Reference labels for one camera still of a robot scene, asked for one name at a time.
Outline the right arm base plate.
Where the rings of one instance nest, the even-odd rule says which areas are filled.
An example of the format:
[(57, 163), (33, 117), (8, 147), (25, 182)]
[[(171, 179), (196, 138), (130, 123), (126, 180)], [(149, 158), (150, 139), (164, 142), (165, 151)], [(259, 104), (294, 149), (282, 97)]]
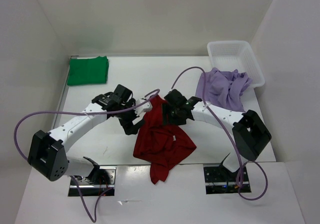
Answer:
[(233, 194), (237, 193), (239, 186), (236, 184), (237, 173), (229, 173), (218, 165), (204, 165), (204, 182), (206, 194)]

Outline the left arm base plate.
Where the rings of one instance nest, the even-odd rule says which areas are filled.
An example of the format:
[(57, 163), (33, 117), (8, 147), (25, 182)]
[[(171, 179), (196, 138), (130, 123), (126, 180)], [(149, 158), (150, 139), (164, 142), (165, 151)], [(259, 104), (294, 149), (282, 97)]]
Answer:
[(97, 177), (92, 181), (86, 177), (75, 176), (71, 180), (68, 190), (68, 197), (79, 197), (76, 184), (84, 197), (114, 196), (116, 183), (116, 166), (101, 166)]

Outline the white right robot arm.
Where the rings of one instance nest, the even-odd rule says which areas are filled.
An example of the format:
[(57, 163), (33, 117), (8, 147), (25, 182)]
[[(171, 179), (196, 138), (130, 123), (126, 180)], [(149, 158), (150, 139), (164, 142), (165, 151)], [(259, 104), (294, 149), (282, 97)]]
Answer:
[(229, 181), (246, 162), (255, 161), (272, 139), (257, 112), (236, 112), (200, 98), (186, 99), (176, 90), (164, 97), (162, 118), (177, 124), (197, 147), (193, 163), (220, 163), (220, 177)]

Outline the green t shirt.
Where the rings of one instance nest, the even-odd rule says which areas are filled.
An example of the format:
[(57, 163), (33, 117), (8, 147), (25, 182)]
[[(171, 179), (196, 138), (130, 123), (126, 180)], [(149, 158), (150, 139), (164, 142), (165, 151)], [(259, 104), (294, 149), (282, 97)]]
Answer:
[(68, 86), (105, 84), (108, 78), (109, 60), (106, 56), (88, 59), (71, 59)]

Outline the red t shirt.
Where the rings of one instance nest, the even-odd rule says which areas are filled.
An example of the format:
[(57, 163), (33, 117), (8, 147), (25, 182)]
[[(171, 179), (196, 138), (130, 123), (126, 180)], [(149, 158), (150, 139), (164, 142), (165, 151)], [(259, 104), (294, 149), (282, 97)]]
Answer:
[(150, 180), (155, 185), (165, 182), (172, 168), (196, 150), (191, 138), (176, 125), (164, 125), (162, 104), (166, 101), (158, 95), (151, 100), (152, 110), (143, 119), (139, 129), (133, 156), (150, 162)]

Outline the lavender t shirt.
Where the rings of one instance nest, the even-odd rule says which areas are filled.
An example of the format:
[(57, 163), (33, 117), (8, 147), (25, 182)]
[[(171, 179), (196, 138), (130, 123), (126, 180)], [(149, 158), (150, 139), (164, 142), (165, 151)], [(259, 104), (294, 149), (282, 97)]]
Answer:
[(246, 72), (220, 71), (213, 68), (211, 71), (201, 74), (195, 96), (204, 97), (205, 101), (224, 109), (244, 112), (241, 96), (252, 81)]

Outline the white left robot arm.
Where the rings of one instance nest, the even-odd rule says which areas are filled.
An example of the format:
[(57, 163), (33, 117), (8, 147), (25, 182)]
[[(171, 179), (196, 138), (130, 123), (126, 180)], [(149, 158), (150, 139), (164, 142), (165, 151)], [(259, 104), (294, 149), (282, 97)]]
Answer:
[(110, 117), (117, 117), (127, 135), (137, 134), (144, 124), (138, 122), (152, 105), (145, 98), (135, 100), (131, 91), (114, 91), (96, 96), (79, 116), (65, 124), (44, 132), (39, 130), (32, 138), (27, 162), (48, 180), (56, 181), (63, 175), (81, 176), (88, 184), (100, 177), (100, 165), (89, 157), (67, 157), (70, 148), (95, 126)]

